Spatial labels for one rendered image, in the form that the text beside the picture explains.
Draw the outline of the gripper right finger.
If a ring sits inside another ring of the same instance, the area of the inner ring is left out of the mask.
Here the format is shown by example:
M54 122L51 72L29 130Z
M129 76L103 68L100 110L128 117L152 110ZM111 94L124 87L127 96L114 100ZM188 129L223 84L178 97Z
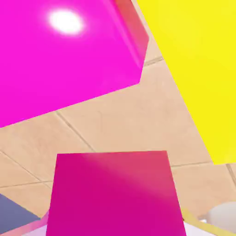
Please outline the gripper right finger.
M236 236L236 233L199 221L187 209L181 208L181 213L187 236Z

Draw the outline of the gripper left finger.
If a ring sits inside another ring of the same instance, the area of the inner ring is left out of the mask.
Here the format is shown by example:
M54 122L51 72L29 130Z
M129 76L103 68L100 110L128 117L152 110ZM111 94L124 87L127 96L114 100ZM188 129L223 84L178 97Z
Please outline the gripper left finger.
M40 219L1 234L1 236L46 236L48 213Z

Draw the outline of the small magenta cube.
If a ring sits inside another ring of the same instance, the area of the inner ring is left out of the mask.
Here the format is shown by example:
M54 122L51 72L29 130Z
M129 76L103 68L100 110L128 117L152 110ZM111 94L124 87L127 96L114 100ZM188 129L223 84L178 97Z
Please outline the small magenta cube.
M46 236L186 236L167 152L58 154Z

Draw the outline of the large yellow box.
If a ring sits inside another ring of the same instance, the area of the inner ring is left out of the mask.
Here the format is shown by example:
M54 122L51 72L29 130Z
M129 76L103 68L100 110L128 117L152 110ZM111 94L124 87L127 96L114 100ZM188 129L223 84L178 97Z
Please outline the large yellow box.
M236 163L236 0L137 0L217 165Z

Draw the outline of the large magenta box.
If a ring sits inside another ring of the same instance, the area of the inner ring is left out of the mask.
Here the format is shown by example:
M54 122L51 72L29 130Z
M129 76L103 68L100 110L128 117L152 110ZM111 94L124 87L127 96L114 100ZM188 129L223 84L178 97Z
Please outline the large magenta box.
M140 82L132 0L0 0L0 128Z

